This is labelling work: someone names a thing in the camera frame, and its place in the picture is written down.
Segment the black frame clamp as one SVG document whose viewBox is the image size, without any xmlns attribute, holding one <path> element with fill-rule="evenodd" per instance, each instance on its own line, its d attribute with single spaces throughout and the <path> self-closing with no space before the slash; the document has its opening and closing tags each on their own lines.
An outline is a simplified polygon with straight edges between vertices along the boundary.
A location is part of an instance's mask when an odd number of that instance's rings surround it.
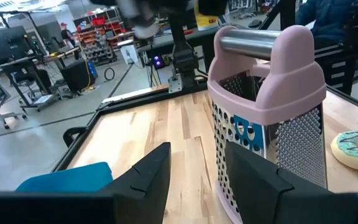
<svg viewBox="0 0 358 224">
<path fill-rule="evenodd" d="M 79 127 L 73 127 L 67 129 L 63 133 L 63 141 L 66 144 L 67 147 L 70 147 L 70 145 L 75 141 L 77 136 L 81 136 L 85 131 L 87 130 L 86 126 L 79 126 Z"/>
</svg>

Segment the red storage shelf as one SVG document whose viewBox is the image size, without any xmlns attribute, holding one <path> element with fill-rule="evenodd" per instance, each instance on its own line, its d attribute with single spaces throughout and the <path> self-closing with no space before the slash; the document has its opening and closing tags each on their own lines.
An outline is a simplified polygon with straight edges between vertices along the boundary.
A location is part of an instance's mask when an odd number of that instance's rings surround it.
<svg viewBox="0 0 358 224">
<path fill-rule="evenodd" d="M 95 65 L 115 62 L 118 35 L 125 33 L 122 22 L 106 21 L 96 17 L 90 23 L 81 21 L 76 27 L 76 37 L 85 57 Z"/>
</svg>

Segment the black aluminium table frame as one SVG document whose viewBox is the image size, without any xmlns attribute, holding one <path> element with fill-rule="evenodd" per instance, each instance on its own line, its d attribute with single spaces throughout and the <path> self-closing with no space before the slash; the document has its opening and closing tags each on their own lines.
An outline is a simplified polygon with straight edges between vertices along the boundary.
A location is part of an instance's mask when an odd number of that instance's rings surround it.
<svg viewBox="0 0 358 224">
<path fill-rule="evenodd" d="M 129 96 L 127 98 L 120 98 L 118 100 L 113 100 L 107 103 L 101 103 L 99 107 L 96 109 L 93 117 L 86 125 L 87 130 L 81 136 L 75 135 L 76 137 L 75 141 L 70 145 L 70 147 L 68 147 L 67 152 L 57 162 L 56 166 L 52 169 L 52 172 L 57 172 L 68 168 L 71 161 L 76 156 L 76 153 L 80 150 L 80 147 L 84 143 L 85 139 L 88 137 L 91 130 L 98 122 L 100 116 L 135 108 L 138 106 L 144 106 L 150 103 L 170 100 L 172 98 L 176 98 L 179 96 L 185 96 L 188 94 L 205 91 L 206 89 L 207 89 L 207 84 L 205 83 L 188 88 L 186 90 L 177 93 L 169 93 L 168 88 L 163 87 L 158 90 L 153 89 L 147 93 L 142 93 L 140 95 Z M 354 115 L 351 115 L 351 111 L 355 112 L 356 115 L 358 115 L 358 100 L 344 94 L 343 92 L 331 86 L 327 87 L 327 91 L 329 94 L 332 94 L 334 96 L 334 99 L 336 100 L 336 102 L 332 103 L 330 106 L 328 106 L 328 108 L 334 110 L 336 114 L 346 117 L 348 121 L 351 123 L 352 128 L 356 127 L 357 120 Z"/>
</svg>

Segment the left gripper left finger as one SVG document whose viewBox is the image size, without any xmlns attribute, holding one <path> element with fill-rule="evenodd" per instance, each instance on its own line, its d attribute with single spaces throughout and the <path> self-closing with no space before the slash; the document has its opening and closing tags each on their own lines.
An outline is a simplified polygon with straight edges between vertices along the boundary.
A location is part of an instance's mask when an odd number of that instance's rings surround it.
<svg viewBox="0 0 358 224">
<path fill-rule="evenodd" d="M 162 224 L 170 186 L 171 144 L 163 142 L 105 186 L 100 224 Z"/>
</svg>

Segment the green frosted toy donut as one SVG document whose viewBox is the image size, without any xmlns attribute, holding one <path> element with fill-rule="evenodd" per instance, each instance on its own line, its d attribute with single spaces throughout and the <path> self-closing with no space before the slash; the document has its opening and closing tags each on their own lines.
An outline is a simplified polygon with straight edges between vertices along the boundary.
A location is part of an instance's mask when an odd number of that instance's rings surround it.
<svg viewBox="0 0 358 224">
<path fill-rule="evenodd" d="M 340 163 L 358 170 L 358 131 L 339 133 L 331 142 L 331 152 Z"/>
</svg>

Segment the white box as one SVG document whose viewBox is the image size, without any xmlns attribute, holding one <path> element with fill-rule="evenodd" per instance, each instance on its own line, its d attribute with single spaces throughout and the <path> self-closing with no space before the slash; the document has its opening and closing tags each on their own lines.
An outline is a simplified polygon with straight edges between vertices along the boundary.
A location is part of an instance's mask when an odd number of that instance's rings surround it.
<svg viewBox="0 0 358 224">
<path fill-rule="evenodd" d="M 137 63 L 139 61 L 134 45 L 124 45 L 120 48 L 120 52 L 127 65 L 130 63 Z"/>
</svg>

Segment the black computer monitor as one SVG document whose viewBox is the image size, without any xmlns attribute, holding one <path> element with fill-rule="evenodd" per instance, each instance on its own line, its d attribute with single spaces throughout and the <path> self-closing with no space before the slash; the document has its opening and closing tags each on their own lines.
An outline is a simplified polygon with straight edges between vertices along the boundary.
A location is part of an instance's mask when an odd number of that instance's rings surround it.
<svg viewBox="0 0 358 224">
<path fill-rule="evenodd" d="M 0 30 L 0 65 L 10 59 L 24 58 L 30 50 L 27 32 L 22 26 Z"/>
</svg>

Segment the black rolling desk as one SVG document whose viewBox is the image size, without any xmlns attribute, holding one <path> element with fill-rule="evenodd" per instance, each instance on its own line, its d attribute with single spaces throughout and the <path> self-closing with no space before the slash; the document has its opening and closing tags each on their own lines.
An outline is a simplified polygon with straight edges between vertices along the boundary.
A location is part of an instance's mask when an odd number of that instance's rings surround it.
<svg viewBox="0 0 358 224">
<path fill-rule="evenodd" d="M 79 51 L 80 48 L 75 47 L 66 52 L 59 52 L 54 56 L 34 55 L 0 65 L 19 95 L 19 106 L 22 111 L 35 109 L 39 112 L 61 100 L 62 94 L 57 90 L 52 79 L 50 77 L 45 78 L 48 71 L 39 68 L 39 65 L 48 65 L 50 62 L 58 61 L 61 66 L 64 66 L 63 59 Z"/>
</svg>

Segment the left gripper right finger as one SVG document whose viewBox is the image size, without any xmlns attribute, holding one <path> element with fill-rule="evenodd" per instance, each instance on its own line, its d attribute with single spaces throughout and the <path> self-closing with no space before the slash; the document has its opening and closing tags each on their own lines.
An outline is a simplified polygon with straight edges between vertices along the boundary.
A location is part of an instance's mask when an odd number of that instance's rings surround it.
<svg viewBox="0 0 358 224">
<path fill-rule="evenodd" d="M 325 189 L 230 142 L 230 186 L 244 224 L 325 224 Z"/>
</svg>

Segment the black computer case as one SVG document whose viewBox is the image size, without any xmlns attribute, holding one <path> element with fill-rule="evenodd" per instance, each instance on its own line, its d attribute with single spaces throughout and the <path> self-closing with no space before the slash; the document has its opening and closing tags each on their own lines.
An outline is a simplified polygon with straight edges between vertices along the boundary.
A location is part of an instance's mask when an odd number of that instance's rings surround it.
<svg viewBox="0 0 358 224">
<path fill-rule="evenodd" d="M 78 92 L 93 85 L 98 77 L 94 65 L 83 59 L 66 65 L 60 69 L 60 72 L 72 92 Z"/>
</svg>

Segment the blue plastic bin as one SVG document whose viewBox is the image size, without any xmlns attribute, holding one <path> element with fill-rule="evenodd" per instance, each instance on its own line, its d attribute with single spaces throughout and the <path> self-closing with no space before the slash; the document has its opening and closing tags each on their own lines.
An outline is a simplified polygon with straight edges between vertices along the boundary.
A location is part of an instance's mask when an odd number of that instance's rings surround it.
<svg viewBox="0 0 358 224">
<path fill-rule="evenodd" d="M 113 181 L 107 162 L 31 177 L 16 192 L 95 192 Z"/>
</svg>

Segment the silver frame bracket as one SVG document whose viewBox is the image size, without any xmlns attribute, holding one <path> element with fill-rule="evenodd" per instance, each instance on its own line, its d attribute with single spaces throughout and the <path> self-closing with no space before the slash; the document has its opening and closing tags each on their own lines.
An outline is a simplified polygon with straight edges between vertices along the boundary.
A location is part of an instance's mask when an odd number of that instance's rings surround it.
<svg viewBox="0 0 358 224">
<path fill-rule="evenodd" d="M 168 92 L 169 93 L 176 93 L 182 91 L 183 83 L 181 81 L 181 76 L 171 76 L 168 79 Z"/>
</svg>

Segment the black device purple lights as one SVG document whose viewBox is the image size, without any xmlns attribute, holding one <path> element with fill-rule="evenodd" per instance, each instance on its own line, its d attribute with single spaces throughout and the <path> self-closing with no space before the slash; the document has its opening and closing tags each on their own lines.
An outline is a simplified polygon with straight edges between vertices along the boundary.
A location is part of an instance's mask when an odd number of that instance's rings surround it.
<svg viewBox="0 0 358 224">
<path fill-rule="evenodd" d="M 164 68 L 166 66 L 164 57 L 162 55 L 154 55 L 152 57 L 152 63 L 156 70 Z"/>
</svg>

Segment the yellow label sign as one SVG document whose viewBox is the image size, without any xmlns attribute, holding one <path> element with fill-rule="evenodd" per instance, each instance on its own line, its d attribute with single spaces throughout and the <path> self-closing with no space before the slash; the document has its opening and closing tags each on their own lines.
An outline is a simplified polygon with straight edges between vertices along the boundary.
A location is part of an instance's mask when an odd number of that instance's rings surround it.
<svg viewBox="0 0 358 224">
<path fill-rule="evenodd" d="M 200 13 L 199 0 L 194 0 L 194 13 L 197 29 L 199 31 L 210 30 L 218 27 L 218 17 L 206 16 Z"/>
</svg>

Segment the person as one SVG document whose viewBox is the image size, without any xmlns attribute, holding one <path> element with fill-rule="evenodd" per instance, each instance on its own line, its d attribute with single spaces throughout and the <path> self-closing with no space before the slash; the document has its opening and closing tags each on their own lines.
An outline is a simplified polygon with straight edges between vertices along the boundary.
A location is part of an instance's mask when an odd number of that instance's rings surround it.
<svg viewBox="0 0 358 224">
<path fill-rule="evenodd" d="M 60 23 L 61 28 L 61 36 L 63 40 L 67 40 L 71 42 L 72 44 L 75 43 L 75 38 L 73 34 L 67 29 L 67 24 L 65 22 Z"/>
<path fill-rule="evenodd" d="M 342 44 L 349 37 L 346 26 L 351 16 L 358 14 L 358 0 L 307 0 L 295 13 L 295 24 L 314 23 L 310 31 L 314 48 Z"/>
</svg>

